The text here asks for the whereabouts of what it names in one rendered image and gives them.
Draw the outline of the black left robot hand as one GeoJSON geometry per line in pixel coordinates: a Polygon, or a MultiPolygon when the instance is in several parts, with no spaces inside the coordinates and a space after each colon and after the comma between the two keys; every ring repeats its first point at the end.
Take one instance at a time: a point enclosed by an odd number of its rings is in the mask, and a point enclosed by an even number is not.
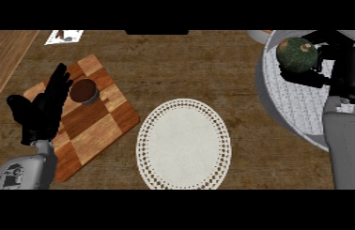
{"type": "Polygon", "coordinates": [[[43,93],[28,100],[21,95],[8,96],[14,120],[22,126],[21,144],[28,146],[37,140],[52,141],[56,137],[62,107],[73,80],[67,66],[59,63],[43,93]]]}

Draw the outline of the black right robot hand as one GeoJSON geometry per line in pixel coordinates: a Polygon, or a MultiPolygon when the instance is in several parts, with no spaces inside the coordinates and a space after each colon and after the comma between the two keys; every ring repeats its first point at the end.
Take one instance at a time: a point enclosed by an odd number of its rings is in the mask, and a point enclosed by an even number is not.
{"type": "Polygon", "coordinates": [[[303,73],[286,71],[280,64],[283,79],[305,86],[330,86],[329,95],[355,104],[355,39],[337,30],[317,30],[305,38],[318,49],[318,63],[303,73]]]}

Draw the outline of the dark green squash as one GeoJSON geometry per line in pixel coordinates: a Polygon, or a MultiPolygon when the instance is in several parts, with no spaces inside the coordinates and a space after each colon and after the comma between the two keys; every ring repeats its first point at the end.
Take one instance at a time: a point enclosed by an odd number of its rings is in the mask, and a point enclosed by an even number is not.
{"type": "Polygon", "coordinates": [[[305,38],[287,38],[277,46],[277,61],[286,71],[303,73],[317,66],[318,49],[305,38]]]}

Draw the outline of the white oval placemat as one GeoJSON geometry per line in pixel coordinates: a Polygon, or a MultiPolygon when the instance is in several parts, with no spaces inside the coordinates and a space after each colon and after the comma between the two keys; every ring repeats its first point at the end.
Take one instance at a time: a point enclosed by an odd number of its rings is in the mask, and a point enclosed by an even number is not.
{"type": "Polygon", "coordinates": [[[216,190],[229,171],[232,144],[222,117],[194,99],[164,102],[144,120],[138,167],[151,190],[216,190]]]}

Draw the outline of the checkered wooden cutting board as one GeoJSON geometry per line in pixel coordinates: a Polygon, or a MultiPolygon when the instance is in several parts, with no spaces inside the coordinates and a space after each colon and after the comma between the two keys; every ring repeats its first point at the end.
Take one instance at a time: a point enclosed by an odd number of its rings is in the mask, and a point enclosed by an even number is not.
{"type": "Polygon", "coordinates": [[[67,98],[53,139],[58,165],[55,180],[64,182],[139,123],[139,115],[96,56],[68,67],[74,82],[90,79],[99,98],[83,105],[67,98]]]}

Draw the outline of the pale wooden board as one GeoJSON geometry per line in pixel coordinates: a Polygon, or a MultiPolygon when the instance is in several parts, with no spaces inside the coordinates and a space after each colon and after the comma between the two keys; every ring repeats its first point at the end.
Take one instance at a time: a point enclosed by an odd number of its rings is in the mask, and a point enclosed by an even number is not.
{"type": "Polygon", "coordinates": [[[0,30],[0,92],[34,43],[37,30],[0,30]]]}

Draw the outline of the pale round bowl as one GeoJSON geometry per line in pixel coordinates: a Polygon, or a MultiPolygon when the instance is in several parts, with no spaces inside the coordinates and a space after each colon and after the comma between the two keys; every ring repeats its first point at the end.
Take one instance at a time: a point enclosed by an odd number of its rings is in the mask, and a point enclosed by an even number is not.
{"type": "Polygon", "coordinates": [[[271,30],[249,30],[247,34],[250,38],[261,44],[266,43],[268,37],[272,34],[271,30]]]}

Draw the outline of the white paper sheet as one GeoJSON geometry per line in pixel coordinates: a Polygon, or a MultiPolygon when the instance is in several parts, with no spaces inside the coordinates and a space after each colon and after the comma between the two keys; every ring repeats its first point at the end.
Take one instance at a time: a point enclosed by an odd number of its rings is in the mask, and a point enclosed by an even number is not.
{"type": "Polygon", "coordinates": [[[46,45],[77,43],[82,38],[82,30],[55,30],[46,40],[46,45]]]}

